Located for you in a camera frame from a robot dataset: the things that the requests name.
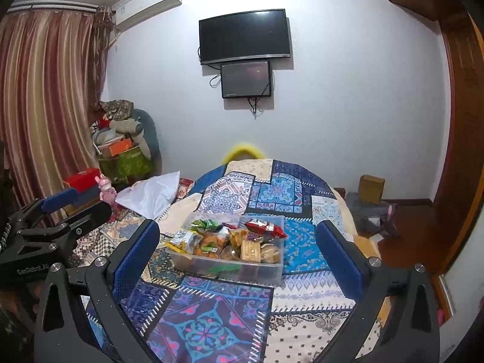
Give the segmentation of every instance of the white wall-mounted air conditioner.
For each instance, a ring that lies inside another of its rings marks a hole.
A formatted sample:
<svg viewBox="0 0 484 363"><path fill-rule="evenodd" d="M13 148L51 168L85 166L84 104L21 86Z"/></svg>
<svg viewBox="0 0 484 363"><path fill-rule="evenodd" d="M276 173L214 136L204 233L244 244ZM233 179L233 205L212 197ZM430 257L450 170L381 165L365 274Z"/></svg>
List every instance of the white wall-mounted air conditioner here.
<svg viewBox="0 0 484 363"><path fill-rule="evenodd" d="M124 31L181 4L182 0L131 0L116 10L116 25Z"/></svg>

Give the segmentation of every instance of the pink figurine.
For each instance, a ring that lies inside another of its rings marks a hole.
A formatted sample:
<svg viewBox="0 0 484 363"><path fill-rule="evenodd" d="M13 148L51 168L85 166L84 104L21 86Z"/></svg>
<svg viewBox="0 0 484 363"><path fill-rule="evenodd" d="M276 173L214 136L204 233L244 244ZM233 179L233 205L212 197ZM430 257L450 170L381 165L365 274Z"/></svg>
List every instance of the pink figurine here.
<svg viewBox="0 0 484 363"><path fill-rule="evenodd" d="M113 222L119 212L119 205L115 202L116 201L116 196L118 193L116 192L116 189L111 185L111 180L109 177L101 174L101 177L96 176L96 183L99 186L99 189L101 190L99 194L99 199L102 201L105 201L110 204L113 214L111 215L111 218L109 222Z"/></svg>

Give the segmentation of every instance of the tv screen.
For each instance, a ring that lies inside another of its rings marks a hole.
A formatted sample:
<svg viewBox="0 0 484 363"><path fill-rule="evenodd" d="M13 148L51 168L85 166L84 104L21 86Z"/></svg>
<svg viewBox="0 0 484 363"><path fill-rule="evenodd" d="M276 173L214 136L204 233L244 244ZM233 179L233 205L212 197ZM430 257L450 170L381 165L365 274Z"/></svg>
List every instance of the tv screen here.
<svg viewBox="0 0 484 363"><path fill-rule="evenodd" d="M220 65L222 98L270 96L269 61L246 61Z"/></svg>
<svg viewBox="0 0 484 363"><path fill-rule="evenodd" d="M233 13L198 23L201 64L290 57L284 9Z"/></svg>

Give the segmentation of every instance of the clear plastic bin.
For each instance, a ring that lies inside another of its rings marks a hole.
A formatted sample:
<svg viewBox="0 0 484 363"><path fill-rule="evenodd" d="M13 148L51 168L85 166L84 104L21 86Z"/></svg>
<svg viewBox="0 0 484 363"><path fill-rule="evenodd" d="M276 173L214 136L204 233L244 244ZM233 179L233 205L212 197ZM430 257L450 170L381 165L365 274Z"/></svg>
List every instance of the clear plastic bin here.
<svg viewBox="0 0 484 363"><path fill-rule="evenodd" d="M238 227L244 227L244 223L254 218L265 220L278 225L284 230L284 217L283 216L236 216L233 214L225 213L203 213L193 212L191 213L185 222L183 228L190 228L192 220L195 219L209 219L217 220L220 222L226 222L236 224ZM282 269L284 263L284 240L285 239L273 239L272 243L279 249L280 260L279 263L252 263L243 261L227 261L223 259L199 257L196 255L190 255L187 253L178 253L166 248L169 252L175 267L181 271L187 271L189 273L225 278L227 280L242 281L242 282L256 282L264 283L273 286L278 286L282 280Z"/></svg>

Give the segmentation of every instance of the screw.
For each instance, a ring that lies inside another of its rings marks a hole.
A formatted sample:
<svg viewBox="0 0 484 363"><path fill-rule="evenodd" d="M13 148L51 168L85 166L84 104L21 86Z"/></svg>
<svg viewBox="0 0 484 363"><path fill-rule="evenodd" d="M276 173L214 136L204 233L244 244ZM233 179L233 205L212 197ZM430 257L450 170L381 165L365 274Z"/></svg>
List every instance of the screw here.
<svg viewBox="0 0 484 363"><path fill-rule="evenodd" d="M381 259L378 257L369 257L368 263L374 268L379 268L381 266Z"/></svg>
<svg viewBox="0 0 484 363"><path fill-rule="evenodd" d="M50 267L50 271L55 272L55 271L59 270L61 267L62 267L62 264L60 262L56 262Z"/></svg>
<svg viewBox="0 0 484 363"><path fill-rule="evenodd" d="M425 271L425 266L421 263L416 263L415 270L417 270L419 273L423 273Z"/></svg>
<svg viewBox="0 0 484 363"><path fill-rule="evenodd" d="M107 262L107 259L105 257L98 257L94 260L94 264L100 268L101 266L104 266Z"/></svg>

